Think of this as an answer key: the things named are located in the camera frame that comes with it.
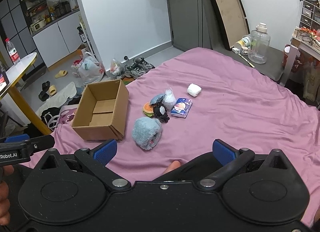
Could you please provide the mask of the person's left hand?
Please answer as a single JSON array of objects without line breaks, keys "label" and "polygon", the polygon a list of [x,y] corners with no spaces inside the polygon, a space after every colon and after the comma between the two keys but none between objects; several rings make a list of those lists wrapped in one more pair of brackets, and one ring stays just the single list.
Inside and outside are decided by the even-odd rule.
[{"label": "person's left hand", "polygon": [[1,225],[8,225],[10,223],[10,202],[8,199],[9,196],[9,187],[5,181],[1,181],[1,201],[0,201],[0,223]]}]

